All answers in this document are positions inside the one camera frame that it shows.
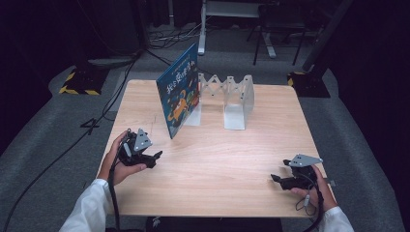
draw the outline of blue book cover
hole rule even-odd
[[[194,43],[157,79],[157,87],[173,138],[199,103],[197,44]]]

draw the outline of picture book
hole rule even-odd
[[[157,87],[173,138],[199,103],[197,44],[194,43],[157,79]]]

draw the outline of wooden table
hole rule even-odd
[[[163,151],[157,166],[116,186],[121,215],[303,218],[300,200],[270,174],[292,176],[283,160],[318,157],[296,93],[289,86],[254,85],[255,106],[246,130],[223,128],[223,96],[204,96],[201,126],[183,126],[169,138],[156,82],[131,80],[109,136],[128,128],[148,132]]]

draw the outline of gray carpet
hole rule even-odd
[[[249,30],[214,30],[208,34],[204,56],[198,58],[202,71],[220,78],[233,75],[242,79],[253,76],[255,84],[286,84],[286,75],[301,71],[312,43],[306,41],[296,66],[291,66],[294,47],[277,48],[278,58],[269,58],[261,47],[256,66],[252,65],[256,35],[246,42]],[[192,43],[176,43],[168,49],[152,50],[160,57],[174,60]],[[91,118],[99,118],[113,95],[125,68],[110,71],[100,96],[58,94],[67,75],[67,68],[49,83],[53,98],[21,130],[0,158],[0,226],[23,190],[52,161],[67,150],[86,129],[79,126]],[[130,78],[156,78],[167,65],[144,53],[132,67]],[[300,103],[337,202],[349,217],[356,231],[404,231],[395,193],[370,151],[366,140],[344,104],[337,96],[337,82],[330,71],[323,77],[331,93],[329,99],[302,98]],[[107,113],[114,119],[116,111]],[[99,128],[51,166],[17,205],[8,231],[57,231],[73,209],[75,200],[93,181],[113,122],[101,120]],[[143,228],[145,217],[122,217],[123,228]],[[308,219],[283,218],[283,231],[303,231]],[[107,227],[114,225],[108,217]]]

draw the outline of chair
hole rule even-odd
[[[262,38],[263,32],[286,32],[287,36],[284,41],[288,40],[291,34],[302,33],[298,49],[292,63],[292,65],[295,65],[305,37],[305,32],[307,30],[305,22],[301,16],[299,6],[296,3],[290,3],[289,1],[266,3],[258,7],[258,13],[258,24],[252,28],[247,38],[247,41],[249,41],[250,36],[256,27],[259,27],[253,64],[256,65],[257,53],[259,51],[260,39]]]

